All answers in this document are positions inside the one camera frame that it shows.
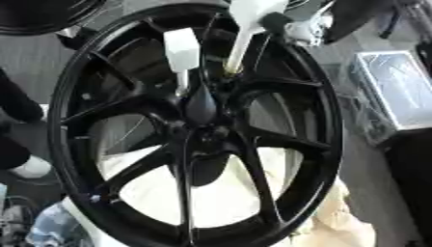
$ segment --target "black wheel rim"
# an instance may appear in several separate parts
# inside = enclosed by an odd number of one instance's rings
[[[57,32],[97,12],[106,0],[7,0],[0,3],[0,34],[32,36]]]
[[[126,43],[141,37],[161,41],[163,32],[183,27],[194,27],[202,43],[202,68],[192,73],[192,81],[196,83],[185,99],[155,90],[149,83],[143,84],[115,63],[116,54],[124,52]],[[170,247],[268,246],[292,233],[310,217],[332,186],[341,157],[342,123],[338,102],[327,77],[305,50],[284,47],[277,38],[263,34],[254,43],[257,47],[266,48],[251,48],[256,52],[249,54],[255,57],[245,59],[243,73],[222,79],[222,62],[213,63],[214,58],[207,52],[218,52],[212,50],[218,46],[212,44],[212,39],[232,40],[236,31],[226,10],[218,6],[181,4],[159,7],[126,16],[105,28],[76,53],[65,69],[53,96],[49,117],[49,142],[54,164],[68,194],[80,210],[123,243]],[[263,69],[268,70],[268,74],[258,76],[257,65],[265,57],[268,61],[281,61],[271,66],[283,66],[283,71],[288,71],[289,76],[278,76],[269,68]],[[78,82],[85,81],[83,74],[95,74],[97,68],[104,68],[117,78],[123,89],[129,92],[127,97],[111,97],[108,102],[91,106],[80,104],[82,99],[77,98],[83,93],[83,86]],[[316,119],[320,123],[316,127],[316,140],[247,125],[245,119],[248,114],[244,109],[251,101],[281,91],[292,97],[301,95],[313,99],[310,105],[316,109]],[[167,87],[166,92],[173,92],[173,89]],[[210,104],[217,106],[217,111],[212,111],[208,121],[200,123],[188,116],[185,110],[194,107],[190,102],[199,94],[204,97],[212,95]],[[142,163],[146,166],[133,166],[105,181],[92,161],[88,130],[98,120],[130,112],[140,112],[148,117],[159,135],[159,138],[147,139],[148,143],[141,143],[141,148],[154,144],[154,140],[163,145],[145,157]],[[208,133],[210,143],[217,145],[217,149],[211,146],[213,151],[203,148],[207,147],[203,136],[208,136]],[[293,148],[305,156],[295,180],[276,202],[262,173],[257,146]],[[185,164],[197,158],[197,151],[199,155],[208,156],[234,153],[244,161],[259,191],[259,214],[225,227],[194,228],[189,197],[191,180],[187,172],[190,169]],[[118,196],[128,181],[164,162],[171,163],[179,190],[182,220],[177,227],[147,217]]]

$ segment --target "white foam block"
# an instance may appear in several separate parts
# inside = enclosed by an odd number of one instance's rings
[[[180,73],[200,65],[200,44],[191,28],[164,33],[165,53],[171,70]]]
[[[259,21],[267,14],[282,13],[289,0],[232,0],[229,12],[240,29],[263,32]]]

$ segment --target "concrete floor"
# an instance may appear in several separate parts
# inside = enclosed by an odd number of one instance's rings
[[[174,1],[109,1],[106,10],[88,25],[100,28],[122,15],[167,2]],[[293,12],[292,16],[308,16],[318,3],[316,0],[311,1],[305,8]],[[406,23],[401,23],[389,41],[382,41],[377,38],[379,22],[369,23],[356,34],[336,44],[314,48],[310,52],[328,71],[329,76],[337,80],[340,65],[355,52],[412,47],[414,36],[406,31]],[[63,48],[54,35],[0,37],[0,43],[0,66],[30,97],[39,103],[48,103],[57,78],[73,52]],[[373,224],[378,233],[378,247],[403,247],[410,240],[418,240],[417,230],[392,180],[383,154],[356,134],[349,119],[346,120],[346,133],[341,177],[351,191],[349,204],[355,214],[363,221]],[[18,124],[13,128],[13,137],[34,154],[49,159],[44,124]],[[7,174],[0,174],[0,181],[9,185],[10,195],[23,195],[35,200],[38,204],[36,210],[60,199],[59,185],[54,175],[36,181],[41,183],[40,186],[31,186],[35,184],[16,180]]]

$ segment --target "sneaker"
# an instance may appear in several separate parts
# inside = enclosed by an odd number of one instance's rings
[[[10,169],[10,171],[21,178],[42,178],[51,171],[51,164],[31,155],[25,164]]]

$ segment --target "person's leg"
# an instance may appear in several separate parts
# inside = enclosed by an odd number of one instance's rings
[[[0,136],[0,160],[0,170],[9,170],[22,178],[41,178],[51,170],[48,162],[6,136]]]
[[[12,118],[26,123],[43,117],[40,106],[30,99],[0,68],[0,106]]]

